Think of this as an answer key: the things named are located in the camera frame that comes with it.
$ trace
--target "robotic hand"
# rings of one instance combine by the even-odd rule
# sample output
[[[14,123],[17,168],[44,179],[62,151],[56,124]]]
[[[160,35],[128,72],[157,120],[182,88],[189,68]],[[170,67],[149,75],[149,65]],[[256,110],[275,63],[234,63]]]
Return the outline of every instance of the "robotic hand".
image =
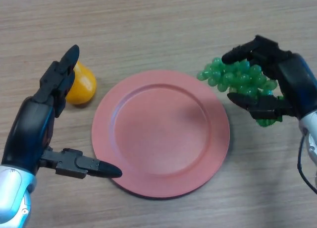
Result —
[[[54,61],[40,80],[37,93],[22,103],[4,148],[0,165],[0,228],[25,227],[30,212],[30,193],[36,186],[39,167],[55,169],[56,174],[84,178],[120,177],[119,168],[97,159],[83,156],[73,149],[54,152],[49,146],[54,119],[65,107],[79,57],[74,45]]]
[[[259,35],[253,41],[237,46],[223,55],[222,62],[232,64],[244,59],[250,61],[250,65],[261,66],[265,76],[277,80],[284,99],[270,95],[254,100],[238,93],[229,93],[228,98],[246,109],[254,119],[277,119],[288,115],[299,120],[303,139],[297,167],[304,182],[317,194],[317,189],[305,178],[301,167],[304,140],[309,156],[317,166],[317,81],[313,73],[299,54],[283,51],[278,43]]]

